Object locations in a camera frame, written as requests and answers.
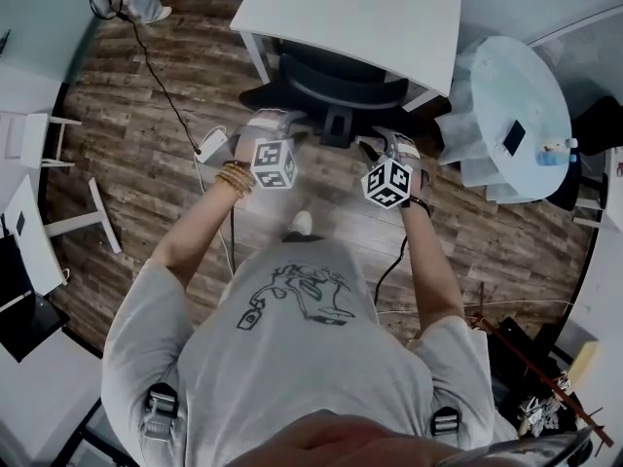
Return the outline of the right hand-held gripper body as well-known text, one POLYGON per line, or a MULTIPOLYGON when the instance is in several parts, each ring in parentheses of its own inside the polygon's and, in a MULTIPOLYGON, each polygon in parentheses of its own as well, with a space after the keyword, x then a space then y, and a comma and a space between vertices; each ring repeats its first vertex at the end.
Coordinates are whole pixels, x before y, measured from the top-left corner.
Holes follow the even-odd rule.
POLYGON ((367 166, 367 173, 361 178, 364 197, 382 207, 390 209, 410 197, 412 169, 399 161, 398 132, 381 126, 373 130, 386 143, 383 152, 378 152, 370 143, 360 141, 360 151, 367 166))

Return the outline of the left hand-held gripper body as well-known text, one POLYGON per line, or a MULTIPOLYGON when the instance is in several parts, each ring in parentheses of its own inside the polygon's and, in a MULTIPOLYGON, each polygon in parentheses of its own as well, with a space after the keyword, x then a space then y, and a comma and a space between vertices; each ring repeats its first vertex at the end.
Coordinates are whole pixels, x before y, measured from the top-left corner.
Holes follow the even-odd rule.
POLYGON ((296 154, 305 141, 305 132, 291 133, 290 129, 304 119, 305 113, 291 113, 288 135, 279 140, 258 139, 255 143, 250 170, 262 189, 291 189, 298 167, 296 154))

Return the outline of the person's right hand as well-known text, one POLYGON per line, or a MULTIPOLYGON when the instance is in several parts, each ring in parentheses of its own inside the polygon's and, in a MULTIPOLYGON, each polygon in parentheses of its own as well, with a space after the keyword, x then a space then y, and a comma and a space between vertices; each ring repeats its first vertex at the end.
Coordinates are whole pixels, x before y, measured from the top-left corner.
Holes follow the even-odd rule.
POLYGON ((399 161, 412 169, 410 194, 420 198, 422 189, 429 183, 429 175, 421 160, 421 155, 415 143, 401 134, 395 135, 399 161))

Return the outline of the person's left hand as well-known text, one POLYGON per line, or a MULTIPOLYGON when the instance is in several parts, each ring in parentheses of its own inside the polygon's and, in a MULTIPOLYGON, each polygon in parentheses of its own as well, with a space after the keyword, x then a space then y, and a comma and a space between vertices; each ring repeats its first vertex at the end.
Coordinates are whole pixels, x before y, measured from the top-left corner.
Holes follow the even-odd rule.
POLYGON ((283 139, 288 135, 291 113, 278 109, 263 109, 243 125, 238 126, 229 139, 230 152, 235 161, 250 164, 258 139, 283 139))

